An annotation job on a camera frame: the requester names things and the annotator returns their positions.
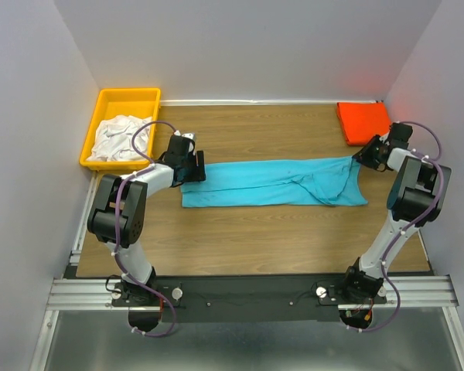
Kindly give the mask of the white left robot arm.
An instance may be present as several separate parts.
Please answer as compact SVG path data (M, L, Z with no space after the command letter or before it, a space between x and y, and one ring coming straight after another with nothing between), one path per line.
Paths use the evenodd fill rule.
M146 200L163 189L206 179L204 153L196 150L195 134L173 134L166 151L148 168L130 175L103 175L87 219L88 232L111 251L121 270L124 297L139 305L155 299L155 268L145 257L140 236Z

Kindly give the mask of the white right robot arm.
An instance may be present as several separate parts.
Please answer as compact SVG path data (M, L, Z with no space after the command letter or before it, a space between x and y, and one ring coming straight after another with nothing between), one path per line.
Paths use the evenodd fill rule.
M407 139L375 135L353 159L368 168L395 171L387 197L387 218L368 250L347 268L340 284L351 303L378 295L389 267L407 241L442 210L452 170L416 150Z

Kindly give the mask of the cyan blue t-shirt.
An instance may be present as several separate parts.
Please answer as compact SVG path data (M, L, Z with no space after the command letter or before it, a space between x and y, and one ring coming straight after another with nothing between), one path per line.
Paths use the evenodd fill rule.
M181 186L182 207L365 206L359 171L350 156L209 164L205 181Z

